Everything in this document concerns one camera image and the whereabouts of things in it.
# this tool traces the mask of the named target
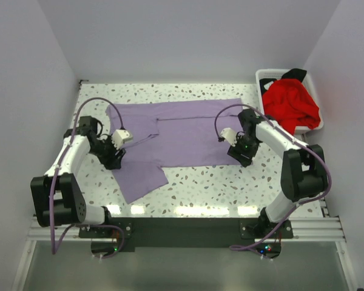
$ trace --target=lavender shirt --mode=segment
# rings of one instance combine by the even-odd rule
[[[218,142],[214,131],[217,113],[240,99],[116,104],[124,127],[133,134],[126,144],[120,170],[112,173],[127,203],[168,183],[162,167],[234,165],[227,155],[229,144]],[[233,107],[221,114],[217,127],[241,130]],[[120,128],[116,111],[108,106],[110,132]]]

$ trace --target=speckled white surface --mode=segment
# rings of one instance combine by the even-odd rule
[[[240,97],[244,103],[255,107],[259,104],[256,85],[249,84],[83,84],[76,109],[86,99],[96,96],[114,103]],[[104,124],[104,133],[108,133],[106,107],[105,102],[94,101],[85,105],[81,115],[98,118]],[[113,216],[255,217],[280,191],[281,159],[264,144],[253,165],[247,168],[207,166],[164,168],[164,171],[168,185],[128,205],[112,173],[92,155],[84,159],[77,180],[86,201],[107,205]],[[291,217],[322,217],[320,204],[302,206]]]

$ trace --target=white wall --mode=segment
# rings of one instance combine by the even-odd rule
[[[339,214],[364,287],[364,0],[342,0],[306,68],[321,100],[320,143],[333,174],[328,206]]]
[[[0,0],[0,291],[34,213],[30,181],[58,154],[76,78],[36,0]]]
[[[39,0],[92,82],[252,82],[300,67],[339,0]]]

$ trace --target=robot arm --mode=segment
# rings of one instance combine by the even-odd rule
[[[324,160],[323,150],[319,145],[308,145],[283,130],[277,121],[271,120],[271,126],[262,117],[256,116],[252,109],[244,109],[238,115],[243,128],[240,133],[230,128],[221,132],[221,137],[231,146],[228,155],[235,158],[244,167],[252,164],[261,142],[266,143],[281,157],[281,192],[260,214],[258,225],[254,227],[256,235],[264,233],[272,223],[280,222],[299,202],[317,196],[328,186],[328,179],[323,166],[306,150],[294,144],[303,145]]]
[[[97,156],[106,169],[120,169],[121,159],[126,152],[121,147],[133,137],[127,130],[119,129],[112,135],[107,135],[106,139],[100,139],[97,135],[98,123],[99,121],[91,116],[83,116],[79,119],[76,135],[62,160],[54,195],[54,218],[57,226],[102,224],[109,215],[106,207],[86,204],[75,177],[82,160],[88,153]],[[65,133],[63,147],[51,168],[45,172],[44,176],[35,177],[31,181],[36,217],[39,225],[43,227],[50,225],[49,191],[59,157],[70,143],[71,132],[72,129],[69,129]]]

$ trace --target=shirt sleeve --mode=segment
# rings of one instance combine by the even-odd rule
[[[112,171],[128,204],[168,184],[160,165],[153,162],[124,162]]]

